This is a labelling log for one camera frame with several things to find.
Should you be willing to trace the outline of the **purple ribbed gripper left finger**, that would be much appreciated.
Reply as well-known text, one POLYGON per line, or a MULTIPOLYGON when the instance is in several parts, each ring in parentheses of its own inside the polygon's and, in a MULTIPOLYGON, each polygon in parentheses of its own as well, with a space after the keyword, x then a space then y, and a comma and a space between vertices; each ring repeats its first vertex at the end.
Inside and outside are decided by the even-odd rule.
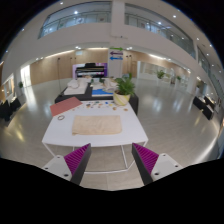
POLYGON ((66 156, 54 156, 43 167, 43 170, 79 185, 83 178, 90 155, 91 145, 86 144, 66 156))

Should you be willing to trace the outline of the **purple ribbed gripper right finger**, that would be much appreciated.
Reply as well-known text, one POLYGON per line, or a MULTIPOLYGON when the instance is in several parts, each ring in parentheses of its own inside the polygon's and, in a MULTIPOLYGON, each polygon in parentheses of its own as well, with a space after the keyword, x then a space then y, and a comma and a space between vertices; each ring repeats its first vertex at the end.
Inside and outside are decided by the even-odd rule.
POLYGON ((132 155, 145 185, 182 169, 168 154, 157 154, 136 143, 132 144, 132 155))

